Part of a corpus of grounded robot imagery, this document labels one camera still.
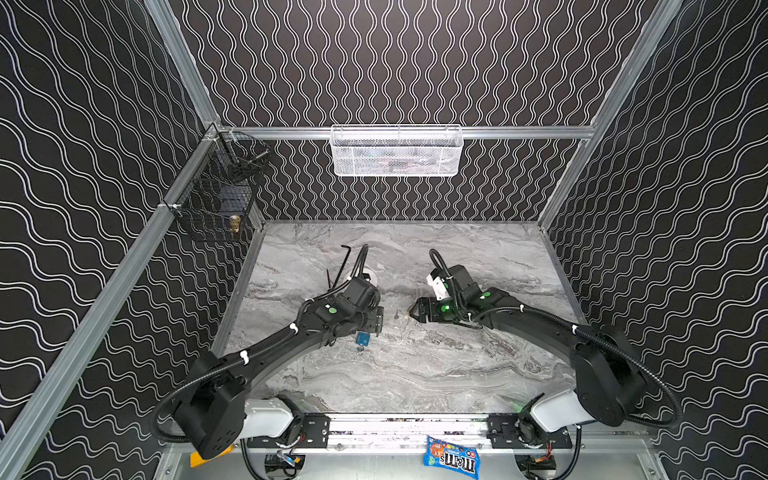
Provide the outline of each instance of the black patterned wall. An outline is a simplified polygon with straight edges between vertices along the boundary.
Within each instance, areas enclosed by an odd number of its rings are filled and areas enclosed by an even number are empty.
[[[0,439],[203,128],[139,0],[0,0]]]
[[[23,478],[153,478],[151,410],[216,338],[247,248],[195,243],[174,223]]]
[[[466,141],[454,177],[338,177],[328,142],[280,141],[257,203],[279,220],[536,221],[577,144]]]
[[[171,0],[225,124],[583,125],[654,0]]]
[[[550,230],[587,318],[680,393],[673,480],[768,478],[767,124],[768,2],[687,0]]]

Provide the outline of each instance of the m&m's candy bag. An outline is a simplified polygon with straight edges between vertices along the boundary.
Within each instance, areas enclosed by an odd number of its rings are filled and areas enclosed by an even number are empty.
[[[424,465],[441,467],[461,472],[475,480],[480,476],[480,457],[475,449],[443,442],[427,437],[427,453],[424,455]]]

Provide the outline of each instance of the marble tabletop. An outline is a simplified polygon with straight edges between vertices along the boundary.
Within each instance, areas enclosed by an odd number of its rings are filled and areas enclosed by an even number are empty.
[[[366,266],[385,309],[381,334],[362,352],[354,336],[305,355],[257,386],[252,397],[279,392],[327,412],[516,412],[551,385],[573,385],[569,366],[511,334],[408,316],[432,296],[429,249],[466,266],[481,287],[496,286],[532,306],[576,321],[533,224],[269,223],[227,351],[275,333],[305,298],[327,290],[345,250],[370,245]]]

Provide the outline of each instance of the white plastic housing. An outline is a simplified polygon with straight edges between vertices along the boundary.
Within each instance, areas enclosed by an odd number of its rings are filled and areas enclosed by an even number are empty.
[[[445,284],[439,276],[437,278],[432,278],[432,275],[427,275],[427,283],[435,291],[437,300],[443,300],[449,297],[448,290],[445,288]]]
[[[584,410],[573,389],[545,395],[531,407],[531,417],[545,432],[554,432],[575,423],[594,420]]]
[[[280,436],[293,420],[288,406],[280,399],[246,400],[243,430],[237,440]]]

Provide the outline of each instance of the black wire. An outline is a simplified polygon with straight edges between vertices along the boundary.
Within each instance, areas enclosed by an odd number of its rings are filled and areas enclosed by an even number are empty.
[[[571,463],[560,475],[554,477],[552,480],[563,480],[568,477],[576,468],[576,462],[578,462],[578,453],[581,451],[581,427],[576,425],[576,444],[574,445],[574,457],[571,458]]]
[[[360,267],[360,272],[362,272],[362,266],[365,264],[366,261],[366,255],[368,253],[368,244],[365,244],[360,249],[360,253],[357,255],[357,260],[355,261],[355,265]],[[316,302],[317,300],[322,300],[324,298],[327,298],[332,295],[336,295],[341,290],[344,290],[346,286],[349,285],[349,281],[342,283],[337,288],[331,289],[321,295],[318,295],[314,297],[311,300],[306,300],[304,303],[301,304],[301,307],[299,308],[299,312],[296,315],[296,321],[299,322],[301,320],[301,316],[304,314],[304,311],[310,305],[312,302]],[[253,360],[259,356],[262,356],[264,353],[269,352],[272,349],[277,348],[280,345],[283,345],[285,342],[287,342],[291,337],[293,337],[294,333],[293,330],[289,330],[290,334],[283,337],[281,340],[279,340],[277,343],[274,343],[268,347],[265,347],[264,349],[261,349],[258,352],[251,352],[248,354],[248,359]],[[150,429],[152,431],[152,434],[157,437],[157,439],[168,442],[168,443],[187,443],[189,442],[189,437],[186,435],[171,435],[168,432],[165,432],[160,427],[160,414],[165,409],[165,407],[172,402],[176,397],[179,396],[182,392],[186,391],[187,389],[199,385],[202,382],[205,382],[208,379],[211,379],[215,376],[220,375],[221,373],[226,372],[227,370],[233,369],[236,366],[243,365],[245,363],[245,360],[240,358],[235,362],[228,363],[226,365],[220,366],[218,368],[215,368],[209,372],[204,373],[202,376],[197,377],[195,380],[192,380],[190,382],[184,383],[182,386],[179,386],[176,388],[173,392],[169,393],[165,397],[163,397],[157,405],[154,407],[154,410],[152,411],[152,416],[150,417]]]
[[[649,427],[659,428],[659,429],[669,429],[671,427],[678,426],[683,421],[683,406],[680,404],[680,400],[677,398],[677,394],[672,390],[672,388],[669,387],[669,385],[664,383],[664,381],[661,378],[659,378],[659,376],[657,376],[656,373],[652,372],[640,360],[635,359],[632,355],[623,351],[619,347],[615,346],[613,343],[608,342],[607,340],[602,339],[599,336],[592,335],[591,333],[585,332],[583,329],[578,328],[579,325],[577,323],[569,322],[566,319],[562,319],[553,313],[549,313],[546,310],[540,310],[532,306],[523,306],[523,309],[526,313],[533,313],[542,318],[551,320],[557,323],[558,325],[563,326],[566,329],[569,329],[570,331],[573,332],[573,334],[594,343],[595,345],[599,346],[603,350],[607,350],[608,352],[611,352],[614,355],[620,356],[622,359],[626,360],[627,362],[632,363],[638,369],[640,369],[647,378],[651,379],[653,383],[658,385],[658,387],[661,389],[661,392],[664,394],[664,396],[666,396],[669,399],[670,403],[672,404],[672,412],[674,414],[674,417],[667,422],[661,422],[653,419],[645,419],[643,417],[636,416],[636,415],[627,415],[626,420],[629,420],[630,422],[639,423],[641,425],[646,425]],[[484,310],[483,312],[480,312],[475,317],[475,321],[481,319],[483,316],[490,315],[491,313],[496,313],[496,312],[521,312],[521,310],[520,310],[520,307],[518,306],[497,306],[495,308],[491,308],[488,310]]]
[[[250,476],[255,480],[269,480],[268,478],[264,478],[259,475],[256,469],[253,467],[253,464],[250,462],[250,458],[248,458],[248,446],[245,439],[240,439],[240,451],[243,453],[243,463],[245,463],[245,469],[248,471],[248,473],[250,473]]]
[[[284,336],[282,339],[280,339],[277,343],[273,343],[270,346],[264,347],[263,349],[251,352],[248,354],[248,359],[253,360],[255,358],[258,358],[262,356],[264,353],[269,352],[272,349],[277,348],[278,346],[283,345],[285,342],[290,340],[294,333],[294,330],[289,329],[288,335]],[[236,366],[243,365],[245,363],[245,359],[239,358],[237,361],[228,363],[226,365],[222,365],[218,368],[215,368],[209,372],[204,373],[202,376],[197,377],[194,380],[191,380],[189,382],[184,383],[182,386],[176,388],[173,392],[169,393],[165,397],[163,397],[157,405],[154,406],[154,410],[152,410],[152,416],[150,417],[150,429],[152,431],[152,434],[157,437],[158,440],[161,440],[163,442],[168,443],[187,443],[190,441],[189,437],[186,435],[171,435],[168,432],[165,432],[161,427],[159,423],[160,414],[162,413],[163,409],[172,402],[176,397],[179,396],[183,391],[192,388],[193,386],[197,386],[201,384],[202,382],[205,382],[208,379],[212,379],[215,376],[218,376],[227,370],[233,369]]]
[[[450,287],[449,294],[451,295],[451,301],[456,315],[458,315],[459,319],[474,321],[472,318],[474,312],[464,304],[464,299],[458,291],[458,281],[453,278],[453,275],[448,271],[448,267],[445,265],[445,260],[442,259],[440,252],[434,248],[430,249],[429,258],[432,259],[432,263],[443,272],[442,278]]]
[[[362,276],[362,269],[366,266],[366,258],[368,257],[368,244],[364,244],[360,248],[360,252],[357,254],[355,260],[355,266],[352,267],[352,273],[349,276]]]

